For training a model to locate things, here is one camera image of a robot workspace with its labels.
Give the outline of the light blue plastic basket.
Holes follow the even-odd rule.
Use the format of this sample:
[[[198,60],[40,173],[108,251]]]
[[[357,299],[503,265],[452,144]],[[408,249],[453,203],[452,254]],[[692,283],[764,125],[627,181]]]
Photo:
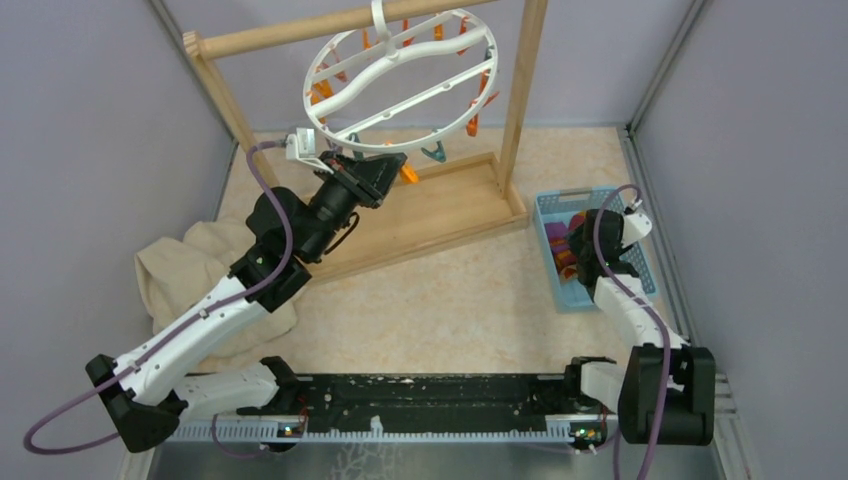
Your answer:
[[[623,215],[625,208],[631,204],[624,201],[619,189],[611,186],[548,191],[535,197],[533,225],[558,312],[576,313],[581,310],[604,308],[610,298],[627,296],[620,288],[622,284],[643,302],[648,302],[657,293],[654,272],[642,247],[642,241],[625,247],[626,251],[621,256],[626,262],[625,274],[614,274],[606,270],[607,276],[599,277],[595,285],[581,285],[577,276],[563,282],[555,270],[544,230],[546,222],[568,222],[578,211],[590,209],[598,209],[599,215],[605,210]]]

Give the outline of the purple red striped sock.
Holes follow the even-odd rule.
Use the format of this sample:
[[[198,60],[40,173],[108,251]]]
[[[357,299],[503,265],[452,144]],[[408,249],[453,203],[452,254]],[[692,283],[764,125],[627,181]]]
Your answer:
[[[584,224],[585,218],[586,211],[583,210],[578,211],[568,222],[556,221],[544,224],[555,270],[563,282],[577,276],[577,256],[571,249],[569,238],[575,230]]]

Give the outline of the orange front clothes clip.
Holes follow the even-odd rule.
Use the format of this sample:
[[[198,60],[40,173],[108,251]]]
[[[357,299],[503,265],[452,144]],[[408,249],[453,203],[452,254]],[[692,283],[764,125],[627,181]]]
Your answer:
[[[417,184],[420,182],[420,177],[416,170],[409,164],[404,164],[399,172],[398,178],[405,185]]]

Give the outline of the wooden hanger stand frame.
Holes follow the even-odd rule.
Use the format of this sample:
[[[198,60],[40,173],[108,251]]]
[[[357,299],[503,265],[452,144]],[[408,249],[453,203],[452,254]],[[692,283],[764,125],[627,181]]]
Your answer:
[[[182,42],[226,126],[239,146],[247,147],[254,132],[217,67],[218,59],[319,37],[336,45],[350,32],[367,28],[376,29],[380,40],[362,52],[363,58],[379,51],[394,61],[451,53],[469,47],[482,28],[427,43],[416,43],[415,37],[450,15],[467,16],[470,8],[467,1],[378,2],[210,38],[190,31]],[[365,215],[362,236],[343,248],[339,259],[312,269],[316,282],[336,281],[527,226],[529,214],[512,177],[546,12],[543,1],[524,5],[500,150],[422,169],[417,185],[401,187],[386,206]]]

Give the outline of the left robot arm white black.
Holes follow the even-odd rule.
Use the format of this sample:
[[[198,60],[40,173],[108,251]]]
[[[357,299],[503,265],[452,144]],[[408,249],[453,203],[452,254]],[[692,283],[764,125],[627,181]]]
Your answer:
[[[292,411],[297,375],[270,356],[241,371],[199,374],[201,360],[288,303],[342,242],[362,208],[380,207],[406,165],[403,153],[357,160],[319,156],[319,190],[303,200],[264,186],[246,224],[255,241],[215,286],[153,338],[119,357],[98,355],[86,367],[118,437],[132,453],[150,450],[184,423],[225,412]]]

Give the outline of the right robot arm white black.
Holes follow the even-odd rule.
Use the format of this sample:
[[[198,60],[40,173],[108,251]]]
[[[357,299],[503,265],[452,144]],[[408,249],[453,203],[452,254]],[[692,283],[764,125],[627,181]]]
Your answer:
[[[589,209],[578,214],[567,237],[576,277],[591,302],[611,320],[630,354],[625,366],[584,357],[563,398],[576,412],[599,401],[618,416],[632,444],[706,446],[714,437],[715,357],[671,330],[624,256],[651,231],[642,212]]]

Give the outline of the white round clip hanger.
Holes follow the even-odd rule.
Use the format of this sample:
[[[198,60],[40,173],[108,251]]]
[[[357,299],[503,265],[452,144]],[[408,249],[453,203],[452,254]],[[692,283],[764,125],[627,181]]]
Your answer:
[[[465,9],[412,22],[388,21],[375,1],[372,27],[333,36],[303,81],[303,107],[316,133],[351,150],[357,132],[369,154],[418,150],[460,130],[473,132],[479,113],[499,94],[499,45],[491,28]],[[334,74],[344,70],[343,83]],[[334,95],[312,106],[313,83],[328,79]]]

